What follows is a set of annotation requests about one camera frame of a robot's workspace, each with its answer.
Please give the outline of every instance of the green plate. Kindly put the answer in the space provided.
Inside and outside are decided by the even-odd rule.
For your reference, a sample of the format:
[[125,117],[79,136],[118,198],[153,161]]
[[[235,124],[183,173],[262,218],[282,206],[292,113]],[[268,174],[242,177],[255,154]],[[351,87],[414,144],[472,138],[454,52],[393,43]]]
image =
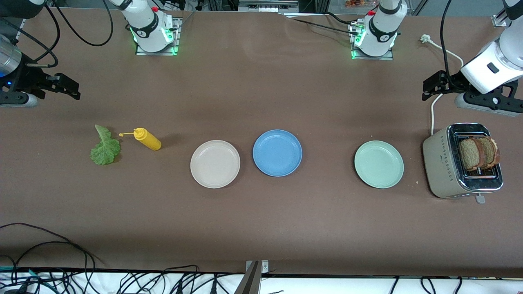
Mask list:
[[369,141],[356,152],[354,167],[358,176],[374,188],[396,185],[403,176],[403,159],[391,144]]

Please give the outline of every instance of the brown table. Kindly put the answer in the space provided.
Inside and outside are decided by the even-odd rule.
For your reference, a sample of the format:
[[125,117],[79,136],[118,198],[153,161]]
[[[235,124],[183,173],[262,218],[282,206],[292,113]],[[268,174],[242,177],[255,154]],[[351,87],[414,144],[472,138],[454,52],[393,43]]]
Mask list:
[[[66,10],[86,39],[107,36],[104,10]],[[430,102],[421,89],[443,62],[417,40],[424,33],[438,40],[439,18],[405,18],[394,61],[377,62],[352,60],[342,33],[272,13],[196,13],[178,56],[135,56],[123,16],[113,15],[114,36],[101,48],[81,43],[60,21],[60,64],[47,72],[77,80],[80,101],[49,93],[35,109],[0,109],[1,223],[63,234],[105,268],[196,263],[241,272],[247,259],[268,259],[277,273],[523,274],[520,117],[458,109],[455,95],[442,98],[436,128],[487,126],[502,148],[505,186],[486,205],[442,200],[428,189],[421,145]],[[308,19],[343,28],[324,16]],[[55,36],[45,12],[25,28],[46,44]],[[501,32],[488,18],[449,18],[446,28],[448,48],[465,60]],[[20,47],[30,56],[42,51],[26,38]],[[163,147],[153,152],[121,139],[117,162],[97,166],[89,159],[94,124],[114,133],[144,127]],[[253,163],[254,141],[270,129],[302,144],[303,161],[289,176],[266,176]],[[189,170],[193,151],[212,139],[231,142],[242,160],[236,180],[216,190]],[[369,140],[401,153],[405,173],[396,186],[374,189],[356,175],[354,153]],[[11,227],[0,232],[0,251],[48,240]],[[49,246],[20,265],[83,267],[83,257]]]

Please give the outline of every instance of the toaster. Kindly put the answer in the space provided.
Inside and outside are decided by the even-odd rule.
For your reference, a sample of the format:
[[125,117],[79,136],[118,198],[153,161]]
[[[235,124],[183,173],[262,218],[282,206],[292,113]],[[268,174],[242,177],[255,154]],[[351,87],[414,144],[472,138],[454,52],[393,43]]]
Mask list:
[[439,198],[457,199],[496,192],[503,186],[501,168],[467,171],[461,162],[459,143],[467,138],[490,136],[479,123],[454,123],[423,142],[423,158],[430,190]]

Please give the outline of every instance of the yellow mustard bottle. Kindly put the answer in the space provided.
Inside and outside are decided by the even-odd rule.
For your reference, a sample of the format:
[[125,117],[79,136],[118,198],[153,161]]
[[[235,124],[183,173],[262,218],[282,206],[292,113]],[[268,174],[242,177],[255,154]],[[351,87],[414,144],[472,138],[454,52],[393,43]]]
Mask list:
[[162,147],[162,143],[160,140],[158,140],[153,134],[149,133],[144,128],[136,128],[134,129],[133,133],[120,133],[118,134],[120,137],[123,137],[123,135],[134,135],[134,138],[138,141],[142,142],[145,146],[147,146],[149,149],[156,151]]

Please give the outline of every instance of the bread slice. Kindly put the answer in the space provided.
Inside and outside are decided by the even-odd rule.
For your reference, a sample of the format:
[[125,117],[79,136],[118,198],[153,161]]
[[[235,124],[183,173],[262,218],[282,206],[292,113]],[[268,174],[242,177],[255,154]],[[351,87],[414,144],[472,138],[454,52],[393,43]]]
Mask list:
[[494,165],[499,163],[499,148],[497,147],[496,142],[491,137],[482,137],[477,139],[483,151],[485,152],[485,163],[481,166],[482,169],[491,168]]
[[469,172],[485,164],[485,152],[478,139],[467,138],[459,142],[461,162]]

